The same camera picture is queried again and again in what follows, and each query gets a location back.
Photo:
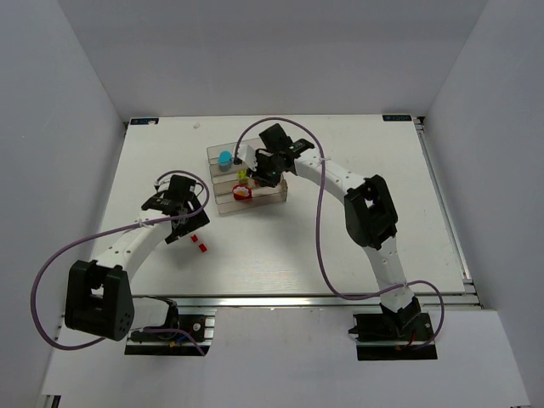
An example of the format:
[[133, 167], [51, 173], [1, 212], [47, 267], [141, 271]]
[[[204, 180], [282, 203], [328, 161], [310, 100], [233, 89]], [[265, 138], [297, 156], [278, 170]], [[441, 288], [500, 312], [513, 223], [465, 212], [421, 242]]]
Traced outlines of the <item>green lego brick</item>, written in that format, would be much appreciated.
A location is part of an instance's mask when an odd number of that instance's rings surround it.
[[237, 178], [238, 178], [238, 183], [239, 184], [248, 185], [249, 178], [247, 176], [247, 171], [246, 170], [240, 170], [237, 173]]

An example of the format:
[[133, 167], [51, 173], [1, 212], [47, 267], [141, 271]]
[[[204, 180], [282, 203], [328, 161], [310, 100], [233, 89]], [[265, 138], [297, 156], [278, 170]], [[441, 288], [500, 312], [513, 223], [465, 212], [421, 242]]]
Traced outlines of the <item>red round lego piece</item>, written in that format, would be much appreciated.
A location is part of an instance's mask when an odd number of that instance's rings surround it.
[[232, 188], [232, 195], [236, 201], [252, 199], [252, 189], [244, 184], [237, 184]]

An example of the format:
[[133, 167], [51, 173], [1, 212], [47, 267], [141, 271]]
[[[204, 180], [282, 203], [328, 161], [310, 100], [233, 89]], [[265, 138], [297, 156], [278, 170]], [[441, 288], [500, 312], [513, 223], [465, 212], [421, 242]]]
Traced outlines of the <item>teal round lego piece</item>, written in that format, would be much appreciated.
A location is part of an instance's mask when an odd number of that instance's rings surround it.
[[229, 151], [223, 150], [218, 156], [218, 169], [220, 172], [227, 172], [233, 164], [232, 155]]

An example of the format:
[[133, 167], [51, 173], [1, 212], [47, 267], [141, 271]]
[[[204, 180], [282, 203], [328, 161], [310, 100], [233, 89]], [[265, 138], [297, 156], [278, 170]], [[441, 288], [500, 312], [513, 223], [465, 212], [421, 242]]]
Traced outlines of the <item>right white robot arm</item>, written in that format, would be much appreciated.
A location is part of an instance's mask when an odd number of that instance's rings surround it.
[[385, 179], [364, 178], [326, 158], [316, 137], [292, 140], [279, 124], [262, 131], [263, 148], [237, 146], [235, 157], [247, 167], [250, 178], [274, 187], [283, 173], [307, 179], [343, 204], [349, 237], [368, 257], [378, 291], [382, 315], [372, 334], [379, 339], [399, 339], [419, 318], [420, 303], [405, 277], [398, 254], [398, 214]]

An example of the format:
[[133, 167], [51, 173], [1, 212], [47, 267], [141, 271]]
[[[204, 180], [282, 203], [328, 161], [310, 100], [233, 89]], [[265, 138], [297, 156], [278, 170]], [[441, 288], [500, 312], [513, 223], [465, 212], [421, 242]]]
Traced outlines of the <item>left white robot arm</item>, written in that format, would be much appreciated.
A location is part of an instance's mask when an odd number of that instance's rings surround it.
[[209, 192], [194, 174], [161, 176], [155, 194], [119, 238], [93, 259], [71, 266], [65, 300], [68, 328], [115, 341], [127, 336], [136, 317], [130, 283], [139, 267], [159, 244], [169, 245], [209, 223], [209, 197], [199, 201], [196, 187]]

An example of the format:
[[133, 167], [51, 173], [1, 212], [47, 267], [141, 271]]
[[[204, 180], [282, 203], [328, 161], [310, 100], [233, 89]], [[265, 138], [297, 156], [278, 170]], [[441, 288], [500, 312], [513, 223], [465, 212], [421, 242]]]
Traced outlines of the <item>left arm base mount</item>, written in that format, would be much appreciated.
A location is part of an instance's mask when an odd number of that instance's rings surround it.
[[124, 354], [204, 357], [214, 334], [215, 312], [164, 297], [137, 297]]

